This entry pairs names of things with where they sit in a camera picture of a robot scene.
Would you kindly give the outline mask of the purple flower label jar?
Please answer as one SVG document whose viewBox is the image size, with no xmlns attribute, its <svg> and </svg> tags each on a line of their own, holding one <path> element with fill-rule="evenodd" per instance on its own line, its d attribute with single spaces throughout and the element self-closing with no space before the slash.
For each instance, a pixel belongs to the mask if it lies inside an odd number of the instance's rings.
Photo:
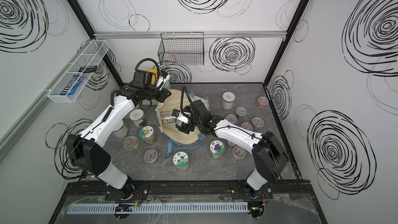
<svg viewBox="0 0 398 224">
<path fill-rule="evenodd" d="M 209 150 L 214 159 L 220 159 L 225 153 L 225 145 L 222 141 L 214 140 L 210 143 Z"/>
</svg>

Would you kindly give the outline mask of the red bee label seed jar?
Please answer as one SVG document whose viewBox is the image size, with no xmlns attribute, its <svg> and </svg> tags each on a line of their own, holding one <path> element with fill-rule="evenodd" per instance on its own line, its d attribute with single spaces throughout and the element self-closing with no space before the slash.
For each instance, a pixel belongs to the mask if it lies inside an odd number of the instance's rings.
<svg viewBox="0 0 398 224">
<path fill-rule="evenodd" d="M 267 105 L 268 105 L 268 99 L 267 99 L 267 97 L 266 97 L 266 96 L 260 96 L 260 97 L 258 98 L 258 108 L 264 109 L 264 108 L 267 107 Z"/>
</svg>

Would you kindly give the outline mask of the grey wall rail left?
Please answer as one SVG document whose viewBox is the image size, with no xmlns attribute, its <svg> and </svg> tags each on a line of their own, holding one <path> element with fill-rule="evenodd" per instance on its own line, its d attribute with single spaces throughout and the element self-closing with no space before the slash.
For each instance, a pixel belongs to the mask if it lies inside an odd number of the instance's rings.
<svg viewBox="0 0 398 224">
<path fill-rule="evenodd" d="M 56 83 L 64 76 L 67 69 L 78 59 L 78 56 L 93 42 L 89 39 L 83 42 L 82 48 L 66 63 L 66 65 L 59 71 L 56 77 L 43 90 L 28 109 L 18 118 L 18 120 L 11 126 L 11 128 L 1 138 L 1 163 L 9 155 L 15 145 L 24 136 L 26 131 L 30 128 L 32 123 L 37 119 L 41 112 L 49 104 L 50 99 L 47 97 L 48 93 L 55 87 Z"/>
</svg>

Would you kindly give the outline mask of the yellow strip lid seed jar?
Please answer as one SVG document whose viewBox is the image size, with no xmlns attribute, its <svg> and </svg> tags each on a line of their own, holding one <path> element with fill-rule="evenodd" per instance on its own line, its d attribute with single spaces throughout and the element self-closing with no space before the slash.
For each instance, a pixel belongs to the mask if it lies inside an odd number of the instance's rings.
<svg viewBox="0 0 398 224">
<path fill-rule="evenodd" d="M 247 110 L 244 107 L 239 106 L 236 108 L 235 114 L 238 119 L 243 119 L 247 115 Z"/>
</svg>

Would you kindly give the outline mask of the grey wall rail back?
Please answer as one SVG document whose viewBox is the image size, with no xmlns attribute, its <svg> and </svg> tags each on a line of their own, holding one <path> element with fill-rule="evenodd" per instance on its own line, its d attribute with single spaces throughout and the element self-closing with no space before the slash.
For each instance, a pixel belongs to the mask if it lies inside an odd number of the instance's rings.
<svg viewBox="0 0 398 224">
<path fill-rule="evenodd" d="M 150 38 L 284 38 L 286 31 L 148 31 L 148 32 L 96 32 L 99 39 L 150 39 Z"/>
</svg>

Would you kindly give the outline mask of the dark label small jar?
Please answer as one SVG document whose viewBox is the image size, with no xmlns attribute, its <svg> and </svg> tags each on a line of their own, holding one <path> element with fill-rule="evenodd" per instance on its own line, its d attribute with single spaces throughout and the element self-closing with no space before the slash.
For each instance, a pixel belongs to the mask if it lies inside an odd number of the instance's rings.
<svg viewBox="0 0 398 224">
<path fill-rule="evenodd" d="M 159 158 L 159 153 L 155 149 L 148 149 L 144 154 L 144 160 L 148 164 L 157 163 Z"/>
</svg>

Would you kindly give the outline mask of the black corner frame post right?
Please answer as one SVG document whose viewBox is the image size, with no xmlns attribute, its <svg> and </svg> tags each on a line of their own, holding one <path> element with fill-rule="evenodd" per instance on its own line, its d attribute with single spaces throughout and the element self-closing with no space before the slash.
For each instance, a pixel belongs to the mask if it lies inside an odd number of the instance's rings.
<svg viewBox="0 0 398 224">
<path fill-rule="evenodd" d="M 271 81 L 271 78 L 272 78 L 275 70 L 277 69 L 277 67 L 279 65 L 279 62 L 281 61 L 281 59 L 282 59 L 282 57 L 283 57 L 283 55 L 284 55 L 284 53 L 285 53 L 285 51 L 286 51 L 286 49 L 288 47 L 288 44 L 289 44 L 289 42 L 290 42 L 290 40 L 291 40 L 295 30 L 296 30 L 296 27 L 299 24 L 299 21 L 301 20 L 301 17 L 304 15 L 304 11 L 307 8 L 307 5 L 308 5 L 309 1 L 310 0 L 300 0 L 298 6 L 296 8 L 296 11 L 295 11 L 295 13 L 293 15 L 293 18 L 292 18 L 292 20 L 291 20 L 291 22 L 290 22 L 290 24 L 289 24 L 289 26 L 287 28 L 286 38 L 282 41 L 282 43 L 281 43 L 281 45 L 280 45 L 280 47 L 279 47 L 279 49 L 278 49 L 278 51 L 276 53 L 276 56 L 275 56 L 275 58 L 274 58 L 274 60 L 273 60 L 273 62 L 271 64 L 271 67 L 269 68 L 267 76 L 266 76 L 266 78 L 264 80 L 264 83 L 263 83 L 264 87 L 267 87 L 269 85 L 269 83 Z"/>
</svg>

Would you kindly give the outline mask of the purple stripe label jar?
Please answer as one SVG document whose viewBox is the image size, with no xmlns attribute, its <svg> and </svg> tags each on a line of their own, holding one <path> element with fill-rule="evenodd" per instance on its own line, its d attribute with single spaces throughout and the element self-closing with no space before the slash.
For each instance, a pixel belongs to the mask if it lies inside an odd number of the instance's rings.
<svg viewBox="0 0 398 224">
<path fill-rule="evenodd" d="M 171 124 L 175 123 L 176 118 L 172 116 L 172 113 L 161 113 L 161 122 L 162 124 Z"/>
</svg>

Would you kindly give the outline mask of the blue candy packet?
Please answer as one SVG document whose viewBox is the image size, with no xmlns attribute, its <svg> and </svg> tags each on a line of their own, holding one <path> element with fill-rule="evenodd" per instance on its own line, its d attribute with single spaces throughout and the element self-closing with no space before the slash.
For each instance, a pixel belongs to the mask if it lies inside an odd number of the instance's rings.
<svg viewBox="0 0 398 224">
<path fill-rule="evenodd" d="M 64 90 L 60 93 L 62 96 L 74 95 L 78 87 L 83 83 L 84 78 L 79 75 L 73 75 Z"/>
</svg>

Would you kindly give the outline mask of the black corner frame post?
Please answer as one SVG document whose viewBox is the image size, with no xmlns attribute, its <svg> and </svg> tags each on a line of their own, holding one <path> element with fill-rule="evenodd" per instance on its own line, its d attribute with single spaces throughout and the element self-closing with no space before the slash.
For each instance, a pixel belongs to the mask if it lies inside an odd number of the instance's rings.
<svg viewBox="0 0 398 224">
<path fill-rule="evenodd" d="M 290 42 L 290 40 L 291 40 L 295 30 L 296 30 L 296 27 L 299 24 L 299 21 L 301 20 L 301 17 L 304 15 L 304 11 L 307 8 L 307 5 L 308 5 L 309 1 L 310 0 L 300 0 L 298 6 L 296 8 L 296 11 L 295 11 L 295 13 L 293 15 L 293 18 L 292 18 L 292 20 L 291 20 L 291 22 L 290 22 L 290 24 L 289 24 L 289 26 L 287 28 L 286 38 L 282 41 L 282 43 L 281 43 L 281 45 L 280 45 L 280 47 L 279 47 L 279 49 L 278 49 L 278 51 L 276 53 L 276 56 L 275 56 L 275 58 L 274 58 L 274 60 L 273 60 L 273 62 L 271 64 L 271 67 L 269 68 L 267 76 L 266 76 L 266 78 L 264 80 L 264 83 L 263 83 L 264 87 L 267 87 L 269 85 L 269 83 L 271 81 L 271 78 L 272 78 L 275 70 L 277 69 L 277 67 L 279 65 L 279 62 L 281 61 L 281 59 L 282 59 L 282 57 L 283 57 L 283 55 L 284 55 L 284 53 L 285 53 L 285 51 L 286 51 L 286 49 L 288 47 L 288 44 L 289 44 L 289 42 Z"/>
<path fill-rule="evenodd" d="M 95 39 L 95 31 L 94 28 L 92 27 L 91 23 L 89 22 L 87 16 L 85 15 L 83 9 L 79 5 L 77 0 L 67 0 L 68 4 L 70 5 L 71 9 L 73 10 L 75 16 L 79 20 L 81 26 L 84 28 L 85 32 L 87 33 L 88 37 L 90 39 Z M 116 71 L 116 68 L 114 67 L 113 63 L 110 60 L 109 55 L 105 55 L 103 58 L 103 61 L 105 62 L 106 67 L 110 71 L 113 79 L 116 81 L 117 85 L 119 87 L 122 87 L 124 85 L 119 73 Z"/>
</svg>

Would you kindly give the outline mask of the cream canvas bag blue handles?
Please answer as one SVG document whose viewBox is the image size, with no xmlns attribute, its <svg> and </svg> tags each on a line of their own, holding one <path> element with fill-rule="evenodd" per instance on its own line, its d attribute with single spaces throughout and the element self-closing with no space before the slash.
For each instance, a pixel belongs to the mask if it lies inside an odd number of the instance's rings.
<svg viewBox="0 0 398 224">
<path fill-rule="evenodd" d="M 167 136 L 168 154 L 173 151 L 182 150 L 189 151 L 198 149 L 204 144 L 205 136 L 197 127 L 193 131 L 186 134 L 178 130 L 187 123 L 188 118 L 179 113 L 182 108 L 190 105 L 190 101 L 200 100 L 209 109 L 207 98 L 195 96 L 193 93 L 188 93 L 181 99 L 181 91 L 176 89 L 170 90 L 169 96 L 164 103 L 159 103 L 155 109 L 161 133 Z M 178 112 L 177 117 L 172 115 L 173 112 Z"/>
</svg>

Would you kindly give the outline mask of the clear lid red seed jar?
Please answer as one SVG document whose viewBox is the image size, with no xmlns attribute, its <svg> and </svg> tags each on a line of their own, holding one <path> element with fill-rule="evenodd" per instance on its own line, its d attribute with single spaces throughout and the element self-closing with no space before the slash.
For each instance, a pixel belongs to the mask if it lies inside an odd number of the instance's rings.
<svg viewBox="0 0 398 224">
<path fill-rule="evenodd" d="M 226 120 L 227 120 L 228 122 L 232 123 L 232 124 L 236 124 L 237 121 L 238 121 L 236 115 L 234 115 L 234 114 L 228 114 L 228 115 L 226 116 Z"/>
</svg>

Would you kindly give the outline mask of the silver label jar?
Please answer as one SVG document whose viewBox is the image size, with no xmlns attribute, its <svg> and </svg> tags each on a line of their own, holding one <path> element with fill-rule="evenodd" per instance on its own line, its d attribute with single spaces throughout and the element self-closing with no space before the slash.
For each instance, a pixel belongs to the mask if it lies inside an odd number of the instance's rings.
<svg viewBox="0 0 398 224">
<path fill-rule="evenodd" d="M 232 92 L 225 92 L 222 95 L 221 106 L 224 110 L 231 110 L 235 101 L 235 94 Z"/>
</svg>

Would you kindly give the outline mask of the black small box on shelf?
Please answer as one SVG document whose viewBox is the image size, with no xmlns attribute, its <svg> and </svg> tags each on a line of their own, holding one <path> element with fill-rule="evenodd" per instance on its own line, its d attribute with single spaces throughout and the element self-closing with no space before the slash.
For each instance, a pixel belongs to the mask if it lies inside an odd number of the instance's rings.
<svg viewBox="0 0 398 224">
<path fill-rule="evenodd" d="M 94 72 L 97 71 L 97 68 L 98 68 L 97 65 L 89 65 L 89 66 L 86 66 L 86 67 L 83 67 L 83 66 L 82 66 L 82 67 L 79 69 L 79 72 L 80 72 L 80 73 L 94 73 Z"/>
</svg>

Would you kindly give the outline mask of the white orange label jar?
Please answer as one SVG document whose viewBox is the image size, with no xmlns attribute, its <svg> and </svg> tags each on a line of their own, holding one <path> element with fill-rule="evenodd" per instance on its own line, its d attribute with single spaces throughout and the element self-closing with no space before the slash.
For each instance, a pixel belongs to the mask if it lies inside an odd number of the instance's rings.
<svg viewBox="0 0 398 224">
<path fill-rule="evenodd" d="M 173 156 L 173 165 L 177 172 L 183 173 L 188 170 L 190 164 L 189 155 L 184 151 L 176 152 Z"/>
</svg>

